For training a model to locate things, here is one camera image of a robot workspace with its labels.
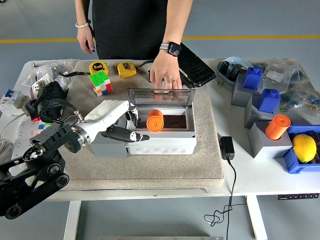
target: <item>orange cylinder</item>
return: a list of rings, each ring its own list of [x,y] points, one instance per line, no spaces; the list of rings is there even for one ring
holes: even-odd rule
[[[151,132],[161,131],[164,128],[164,115],[162,112],[157,109],[151,110],[146,120],[146,127]]]
[[[265,129],[265,135],[272,139],[278,140],[281,138],[282,134],[288,129],[290,126],[290,119],[282,114],[276,115],[270,124]]]

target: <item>hand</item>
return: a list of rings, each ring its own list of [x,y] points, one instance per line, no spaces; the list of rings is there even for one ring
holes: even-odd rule
[[[182,89],[178,58],[160,50],[150,70],[150,81],[156,89],[162,89],[162,81],[165,89]]]
[[[82,51],[84,51],[86,54],[92,54],[95,51],[94,37],[91,26],[78,28],[78,34],[76,38],[80,43]]]

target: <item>yellow tape measure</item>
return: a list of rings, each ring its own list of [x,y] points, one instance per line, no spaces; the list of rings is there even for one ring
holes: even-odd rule
[[[121,78],[127,78],[137,73],[135,65],[130,61],[121,62],[117,68]]]
[[[104,73],[109,76],[109,70],[107,64],[103,61],[94,61],[90,64],[90,74],[96,74],[97,72],[104,71]]]

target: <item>white table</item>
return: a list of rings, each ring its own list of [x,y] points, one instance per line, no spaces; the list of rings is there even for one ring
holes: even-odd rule
[[[221,59],[205,59],[205,62],[215,71]],[[30,94],[28,87],[22,86],[36,65],[46,64],[47,61],[27,62],[14,86],[14,90],[21,90],[25,95]],[[267,239],[263,225],[257,197],[258,195],[307,194],[320,192],[320,172],[289,174],[283,158],[254,159],[247,137],[248,129],[244,128],[245,108],[231,105],[232,86],[224,82],[217,75],[216,79],[208,83],[214,119],[218,137],[232,136],[235,157],[232,160],[237,179],[234,196],[247,196],[247,204],[256,239]],[[8,123],[12,116],[2,115],[0,129]],[[12,141],[16,136],[14,127],[10,135],[4,135]],[[223,162],[224,183],[219,188],[208,189],[155,189],[155,190],[92,190],[69,191],[60,190],[50,196],[47,201],[71,201],[67,220],[66,234],[76,234],[81,201],[84,200],[119,200],[119,199],[157,199],[157,198],[190,198],[229,196],[234,181],[234,173],[227,161]]]

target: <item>floor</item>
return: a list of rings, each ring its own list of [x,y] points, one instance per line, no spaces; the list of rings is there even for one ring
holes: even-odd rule
[[[184,36],[264,36],[262,39],[191,39],[183,42],[208,58],[296,58],[320,91],[320,2],[194,0]],[[19,39],[75,38],[73,2],[20,0],[0,3],[0,96],[14,86],[23,65],[34,60],[97,59],[81,52],[76,41],[13,43]],[[306,36],[275,38],[268,36]],[[258,197],[269,240],[316,240],[320,229],[320,200],[277,200]],[[234,204],[245,203],[235,197]],[[227,220],[214,227],[205,214],[222,210],[227,197],[107,200],[83,202],[77,240],[99,236],[217,236],[226,239]],[[62,240],[69,202],[42,202],[16,220],[0,218],[0,239]],[[230,212],[229,239],[254,240],[248,208]]]

